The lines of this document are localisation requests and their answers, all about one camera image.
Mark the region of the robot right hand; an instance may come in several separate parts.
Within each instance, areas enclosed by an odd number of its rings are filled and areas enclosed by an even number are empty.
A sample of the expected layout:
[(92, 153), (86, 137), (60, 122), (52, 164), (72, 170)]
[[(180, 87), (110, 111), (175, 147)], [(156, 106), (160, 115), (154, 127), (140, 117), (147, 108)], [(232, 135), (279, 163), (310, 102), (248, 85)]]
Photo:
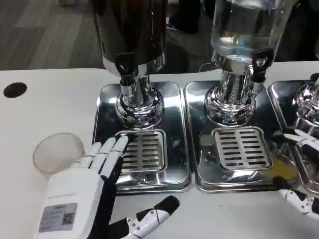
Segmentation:
[[(289, 128), (275, 132), (272, 139), (277, 143), (288, 143), (299, 148), (305, 146), (310, 149), (311, 153), (318, 153), (319, 151), (319, 140), (299, 129)], [(274, 177), (273, 184), (284, 200), (302, 215), (314, 220), (319, 219), (319, 199), (317, 197), (297, 190), (281, 176)]]

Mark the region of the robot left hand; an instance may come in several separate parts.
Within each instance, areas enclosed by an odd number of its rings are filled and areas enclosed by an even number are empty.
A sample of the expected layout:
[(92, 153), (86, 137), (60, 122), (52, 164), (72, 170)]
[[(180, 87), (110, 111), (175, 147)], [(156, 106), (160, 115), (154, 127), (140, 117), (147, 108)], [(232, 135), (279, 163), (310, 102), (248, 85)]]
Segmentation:
[(110, 221), (123, 153), (131, 141), (122, 135), (95, 143), (88, 155), (49, 178), (36, 239), (142, 239), (179, 208), (179, 200), (168, 196), (133, 218)]

